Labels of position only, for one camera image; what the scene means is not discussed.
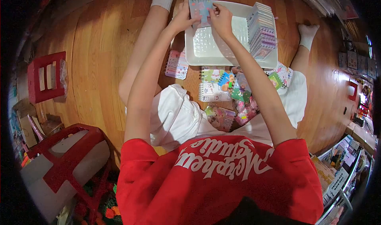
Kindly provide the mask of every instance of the wooden floor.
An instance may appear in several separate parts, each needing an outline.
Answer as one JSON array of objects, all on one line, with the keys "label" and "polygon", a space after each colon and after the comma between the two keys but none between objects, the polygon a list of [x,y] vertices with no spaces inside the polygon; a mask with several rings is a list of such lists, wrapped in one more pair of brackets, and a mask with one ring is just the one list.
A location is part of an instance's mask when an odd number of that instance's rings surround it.
[{"label": "wooden floor", "polygon": [[[174,0],[174,12],[183,0]],[[346,97],[349,76],[340,72],[337,54],[340,37],[302,0],[224,0],[247,5],[260,2],[272,8],[279,40],[279,61],[289,66],[299,43],[297,25],[319,24],[312,44],[308,67],[308,98],[305,116],[297,134],[315,153],[336,143],[349,124],[353,101]],[[61,116],[65,126],[83,123],[101,128],[112,143],[119,165],[123,143],[125,106],[118,97],[118,83],[125,70],[134,42],[148,14],[151,0],[95,0],[62,19],[41,38],[37,56],[66,51],[69,74],[65,103],[47,100],[36,105],[40,119],[44,113]],[[178,36],[173,49],[181,50],[184,36]],[[197,100],[198,67],[192,66],[186,80],[161,75],[162,87],[179,83]],[[224,102],[222,107],[231,107]]]}]

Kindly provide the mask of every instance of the red plastic stool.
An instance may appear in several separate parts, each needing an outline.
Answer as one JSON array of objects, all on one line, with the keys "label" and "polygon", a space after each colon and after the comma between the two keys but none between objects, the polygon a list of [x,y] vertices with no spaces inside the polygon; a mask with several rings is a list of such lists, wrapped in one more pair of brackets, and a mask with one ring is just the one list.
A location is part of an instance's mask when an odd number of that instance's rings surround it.
[{"label": "red plastic stool", "polygon": [[[70,149],[60,158],[55,157],[49,151],[51,147],[62,139],[68,137],[70,134],[75,134],[83,130],[88,130],[88,133],[86,133],[81,139],[79,139],[78,142],[71,146]],[[39,153],[52,162],[53,166],[43,176],[43,179],[54,193],[58,192],[66,180],[70,182],[73,188],[77,191],[76,196],[80,197],[90,209],[90,224],[95,223],[96,213],[98,211],[98,206],[102,195],[107,191],[112,190],[112,188],[109,188],[109,184],[107,182],[107,177],[111,169],[110,160],[107,161],[103,175],[95,185],[93,197],[90,197],[75,179],[73,171],[82,159],[93,149],[93,147],[104,140],[104,133],[99,128],[83,124],[74,124],[64,128],[48,138],[43,139],[40,143],[33,146],[31,150],[27,152],[29,158],[34,158]]]},{"label": "red plastic stool", "polygon": [[[34,59],[28,66],[28,91],[29,101],[36,104],[65,94],[65,89],[60,83],[60,61],[66,59],[66,51],[54,53]],[[48,89],[46,66],[56,62],[56,89]],[[40,68],[44,68],[45,89],[40,90]]]}]

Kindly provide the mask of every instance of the red t-shirt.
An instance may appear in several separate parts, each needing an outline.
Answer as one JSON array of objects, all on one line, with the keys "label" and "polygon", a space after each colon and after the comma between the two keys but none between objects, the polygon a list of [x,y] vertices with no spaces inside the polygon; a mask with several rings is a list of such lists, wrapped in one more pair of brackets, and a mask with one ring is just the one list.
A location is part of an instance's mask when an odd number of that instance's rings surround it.
[{"label": "red t-shirt", "polygon": [[163,156],[132,139],[121,149],[116,196],[124,224],[213,224],[244,196],[302,222],[315,223],[323,212],[303,139],[274,149],[244,136],[199,138]]}]

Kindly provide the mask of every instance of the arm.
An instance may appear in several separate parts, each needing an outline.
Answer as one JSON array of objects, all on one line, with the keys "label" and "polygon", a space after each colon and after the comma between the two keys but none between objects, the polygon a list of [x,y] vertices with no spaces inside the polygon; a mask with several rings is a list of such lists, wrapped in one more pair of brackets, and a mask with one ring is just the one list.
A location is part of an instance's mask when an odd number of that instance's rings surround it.
[{"label": "arm", "polygon": [[296,138],[296,130],[288,119],[277,90],[255,59],[233,35],[232,13],[222,5],[215,4],[215,6],[219,9],[219,15],[216,16],[213,10],[209,10],[212,25],[232,50],[244,71],[255,101],[269,129],[274,147],[281,142]]},{"label": "arm", "polygon": [[127,103],[125,141],[140,138],[150,143],[150,111],[165,53],[172,39],[198,19],[188,20],[188,0],[160,34],[132,84]]}]

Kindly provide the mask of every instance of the white plastic tray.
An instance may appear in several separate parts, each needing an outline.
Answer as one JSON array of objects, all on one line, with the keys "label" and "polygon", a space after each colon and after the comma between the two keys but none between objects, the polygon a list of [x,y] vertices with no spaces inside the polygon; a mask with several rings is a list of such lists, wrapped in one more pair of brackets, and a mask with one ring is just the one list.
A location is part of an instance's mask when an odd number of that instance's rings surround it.
[{"label": "white plastic tray", "polygon": [[[233,13],[233,34],[249,50],[246,16],[251,12],[251,6],[239,3],[213,0]],[[231,49],[211,27],[185,30],[185,58],[189,65],[227,65],[239,66]],[[257,61],[262,68],[274,69],[278,62],[278,49],[273,50],[264,61]]]}]

